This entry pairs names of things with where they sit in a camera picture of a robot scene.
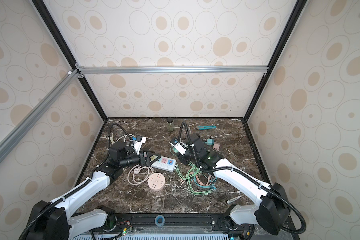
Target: glass jar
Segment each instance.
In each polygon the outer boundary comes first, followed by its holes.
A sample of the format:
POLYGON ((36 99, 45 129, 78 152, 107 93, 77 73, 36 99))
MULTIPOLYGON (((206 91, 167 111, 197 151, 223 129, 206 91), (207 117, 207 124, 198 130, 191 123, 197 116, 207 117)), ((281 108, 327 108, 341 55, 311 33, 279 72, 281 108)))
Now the glass jar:
POLYGON ((167 129, 169 132, 173 132, 175 128, 173 127, 173 118, 167 119, 167 129))

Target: power strip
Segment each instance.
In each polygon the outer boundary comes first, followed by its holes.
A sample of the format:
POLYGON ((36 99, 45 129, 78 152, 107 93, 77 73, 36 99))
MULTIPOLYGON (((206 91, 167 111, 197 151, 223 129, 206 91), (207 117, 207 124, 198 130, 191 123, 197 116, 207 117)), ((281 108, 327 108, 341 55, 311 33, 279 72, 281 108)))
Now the power strip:
POLYGON ((176 169, 176 160, 169 157, 161 157, 151 167, 173 172, 176 169))

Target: dark marble table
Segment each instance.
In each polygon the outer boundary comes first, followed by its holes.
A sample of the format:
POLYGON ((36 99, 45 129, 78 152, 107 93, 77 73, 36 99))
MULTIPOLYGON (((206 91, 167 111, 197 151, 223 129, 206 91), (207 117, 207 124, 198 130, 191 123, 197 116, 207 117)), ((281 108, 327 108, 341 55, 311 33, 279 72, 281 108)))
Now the dark marble table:
MULTIPOLYGON (((109 125, 117 122, 122 125, 127 132, 134 135, 147 137, 143 149, 158 152, 166 157, 176 158, 170 153, 169 140, 178 135, 178 130, 182 121, 186 121, 191 133, 200 134, 202 139, 213 138, 220 143, 220 153, 223 154, 236 167, 246 171, 250 175, 261 179, 259 170, 254 160, 248 138, 245 134, 243 125, 239 119, 175 119, 175 131, 168 132, 166 119, 110 119, 101 134, 95 151, 85 170, 85 179, 90 171, 107 154, 107 139, 109 125), (216 125, 216 129, 197 130, 196 126, 216 125)), ((124 133, 114 126, 114 140, 123 136, 124 133)), ((184 166, 178 162, 183 175, 186 174, 189 166, 184 166)), ((149 189, 148 183, 132 186, 127 182, 129 168, 124 169, 123 174, 109 187, 94 195, 77 211, 85 213, 95 209, 99 205, 105 205, 114 209, 118 213, 214 213, 225 212, 229 205, 227 200, 239 195, 238 190, 219 179, 216 182, 216 192, 209 195, 190 194, 187 190, 187 183, 182 184, 181 179, 175 171, 167 172, 155 169, 165 176, 165 187, 159 192, 149 189)), ((240 205, 253 204, 245 195, 235 201, 240 205)))

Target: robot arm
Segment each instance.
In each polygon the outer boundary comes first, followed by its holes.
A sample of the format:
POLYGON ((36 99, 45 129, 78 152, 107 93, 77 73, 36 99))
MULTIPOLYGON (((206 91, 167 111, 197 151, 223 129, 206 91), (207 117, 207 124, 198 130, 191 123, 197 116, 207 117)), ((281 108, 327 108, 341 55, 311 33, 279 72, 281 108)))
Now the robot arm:
POLYGON ((259 224, 267 232, 277 235, 291 209, 280 199, 269 194, 269 191, 288 199, 284 188, 277 183, 271 186, 269 183, 260 181, 235 167, 221 154, 207 150, 198 134, 189 135, 187 132, 187 137, 188 142, 181 142, 176 137, 170 141, 178 159, 183 164, 188 165, 189 162, 193 162, 197 165, 196 159, 198 159, 202 171, 205 169, 206 172, 225 180, 254 203, 246 206, 231 206, 228 209, 229 212, 226 213, 229 214, 225 221, 227 227, 234 229, 236 225, 243 223, 259 224))
POLYGON ((140 152, 141 145, 145 140, 145 137, 137 136, 137 139, 134 139, 133 147, 126 146, 125 142, 115 142, 109 148, 109 159, 100 166, 98 165, 91 177, 87 177, 81 184, 49 203, 44 201, 37 203, 31 211, 28 223, 32 222, 44 209, 58 202, 48 213, 32 224, 25 238, 20 239, 67 240, 90 229, 104 226, 107 222, 109 223, 108 227, 112 227, 115 211, 104 206, 86 214, 75 217, 72 215, 96 193, 112 184, 122 174, 124 167, 136 164, 150 166, 161 157, 160 154, 154 152, 140 152))

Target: polka dot wallpaper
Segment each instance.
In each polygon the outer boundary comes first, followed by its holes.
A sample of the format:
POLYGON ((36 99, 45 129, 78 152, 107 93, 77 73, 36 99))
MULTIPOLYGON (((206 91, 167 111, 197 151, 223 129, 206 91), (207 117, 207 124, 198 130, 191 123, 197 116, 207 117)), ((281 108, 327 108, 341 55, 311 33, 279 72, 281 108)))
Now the polka dot wallpaper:
POLYGON ((360 0, 310 1, 249 125, 300 238, 360 240, 360 0))
POLYGON ((34 204, 74 186, 101 125, 74 80, 0 164, 0 240, 17 239, 34 204))
POLYGON ((0 0, 0 142, 70 67, 26 0, 0 0))
POLYGON ((267 65, 295 0, 48 0, 82 66, 267 65))
POLYGON ((243 117, 263 73, 87 74, 108 117, 243 117))

